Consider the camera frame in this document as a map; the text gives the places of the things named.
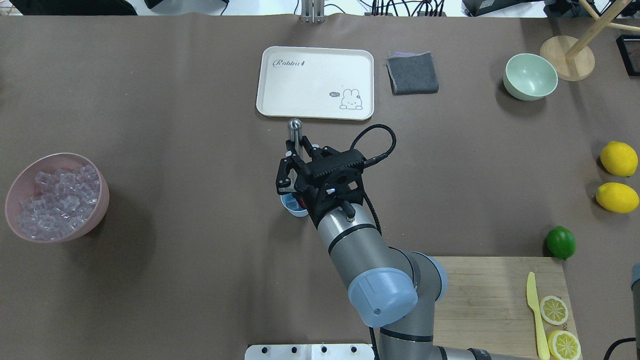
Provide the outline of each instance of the brown table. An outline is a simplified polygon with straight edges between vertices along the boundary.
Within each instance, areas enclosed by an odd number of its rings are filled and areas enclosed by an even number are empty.
[[[97,164],[111,203],[95,231],[61,245],[0,224],[0,357],[240,359],[252,343],[367,341],[311,222],[276,196],[285,119],[255,109],[263,50],[303,45],[375,58],[372,119],[306,120],[304,130],[345,149],[369,124],[394,128],[395,152],[364,177],[388,241],[438,256],[542,256],[549,229],[571,229],[573,313],[585,359],[601,358],[633,335],[640,222],[592,195],[640,181],[609,175],[597,157],[611,140],[640,148],[640,83],[606,29],[587,80],[560,81],[536,102],[501,85],[512,55],[589,24],[1,17],[0,193],[32,161],[68,151]],[[393,96],[390,51],[432,51],[440,91]],[[360,148],[372,156],[387,141],[372,133]],[[615,356],[633,353],[626,344]]]

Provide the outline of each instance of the white tray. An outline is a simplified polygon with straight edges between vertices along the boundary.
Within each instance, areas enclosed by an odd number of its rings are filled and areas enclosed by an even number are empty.
[[[262,54],[263,115],[365,120],[373,114],[373,56],[364,50],[272,46]]]

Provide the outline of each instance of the bunny drawing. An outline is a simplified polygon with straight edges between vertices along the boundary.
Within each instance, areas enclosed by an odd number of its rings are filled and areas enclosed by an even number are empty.
[[[362,99],[358,89],[345,89],[342,93],[340,109],[362,110]]]

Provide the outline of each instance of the yellow lemon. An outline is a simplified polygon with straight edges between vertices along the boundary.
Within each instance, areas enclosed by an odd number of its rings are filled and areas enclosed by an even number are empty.
[[[603,208],[621,214],[635,210],[640,202],[636,191],[621,183],[600,185],[596,191],[596,200]]]
[[[566,330],[554,330],[549,334],[549,352],[558,360],[578,360],[582,354],[578,338]]]
[[[610,142],[600,152],[600,161],[608,172],[616,176],[631,176],[638,167],[638,155],[623,142]]]
[[[562,325],[569,318],[566,303],[555,296],[546,296],[540,302],[540,314],[546,322],[552,325]]]

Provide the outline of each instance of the wooden cutting board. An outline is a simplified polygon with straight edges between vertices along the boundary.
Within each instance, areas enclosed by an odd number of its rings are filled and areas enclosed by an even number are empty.
[[[435,258],[445,267],[449,278],[447,293],[436,303],[435,345],[481,348],[495,354],[537,359],[533,312],[526,297],[529,272],[536,273],[539,299],[555,295],[566,302],[569,307],[566,330],[578,336],[560,260]],[[547,335],[563,329],[562,325],[544,320],[543,323]]]

